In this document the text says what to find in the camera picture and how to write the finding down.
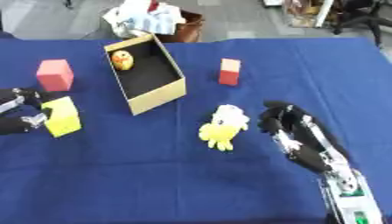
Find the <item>cube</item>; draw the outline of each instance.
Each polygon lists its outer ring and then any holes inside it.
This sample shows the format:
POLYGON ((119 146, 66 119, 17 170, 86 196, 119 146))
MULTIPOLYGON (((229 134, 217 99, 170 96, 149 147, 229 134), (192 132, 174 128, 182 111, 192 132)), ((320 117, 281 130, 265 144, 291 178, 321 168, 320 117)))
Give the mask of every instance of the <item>cube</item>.
POLYGON ((74 73, 66 59, 46 59, 39 66, 37 79, 46 91, 68 91, 74 73))
POLYGON ((45 126, 54 137, 62 137, 81 129, 78 109, 69 96, 43 103, 42 109, 52 109, 45 126))
POLYGON ((222 59, 220 64, 219 83, 229 86, 238 84, 240 75, 241 61, 238 59, 222 59))

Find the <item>plush chick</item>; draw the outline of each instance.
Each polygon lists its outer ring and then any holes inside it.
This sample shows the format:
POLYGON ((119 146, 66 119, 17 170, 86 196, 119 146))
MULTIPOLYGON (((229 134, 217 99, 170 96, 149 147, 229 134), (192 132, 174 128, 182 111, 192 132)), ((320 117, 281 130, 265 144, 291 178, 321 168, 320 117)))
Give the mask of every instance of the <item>plush chick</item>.
POLYGON ((248 129, 249 118, 242 109, 233 105, 221 105, 213 114, 211 123, 206 123, 199 129, 199 138, 208 141, 208 147, 215 145, 220 151, 231 151, 230 141, 240 132, 248 129))
POLYGON ((134 59, 129 52, 116 51, 112 54, 112 63, 118 70, 130 70, 133 67, 134 59))

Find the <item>yellow plush toy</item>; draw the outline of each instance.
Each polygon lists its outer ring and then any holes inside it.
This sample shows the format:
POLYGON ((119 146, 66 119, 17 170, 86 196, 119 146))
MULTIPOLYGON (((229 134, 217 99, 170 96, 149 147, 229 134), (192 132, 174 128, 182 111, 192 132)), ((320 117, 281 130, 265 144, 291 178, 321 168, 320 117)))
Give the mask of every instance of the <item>yellow plush toy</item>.
POLYGON ((199 138, 208 141, 208 147, 215 145, 220 151, 231 151, 233 139, 240 130, 248 129, 249 118, 240 108, 233 105, 221 105, 213 114, 211 123, 206 123, 199 129, 199 138))

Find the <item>yellow ball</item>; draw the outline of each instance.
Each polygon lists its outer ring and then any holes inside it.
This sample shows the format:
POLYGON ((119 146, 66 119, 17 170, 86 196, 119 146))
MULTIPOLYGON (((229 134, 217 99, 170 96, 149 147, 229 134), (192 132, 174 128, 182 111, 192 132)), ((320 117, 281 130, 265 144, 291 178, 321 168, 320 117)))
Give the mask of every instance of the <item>yellow ball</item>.
POLYGON ((133 67, 134 59, 129 52, 116 51, 112 54, 112 63, 118 70, 130 70, 133 67))

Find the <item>cardboard box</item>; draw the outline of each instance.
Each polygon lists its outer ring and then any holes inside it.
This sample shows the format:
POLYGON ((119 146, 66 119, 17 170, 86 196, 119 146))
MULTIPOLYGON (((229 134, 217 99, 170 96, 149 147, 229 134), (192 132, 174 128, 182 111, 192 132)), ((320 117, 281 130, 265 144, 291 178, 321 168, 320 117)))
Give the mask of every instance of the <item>cardboard box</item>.
POLYGON ((185 76, 155 35, 106 45, 105 51, 134 116, 186 94, 185 76), (113 67, 111 54, 118 50, 134 57, 135 65, 130 70, 118 71, 113 67))

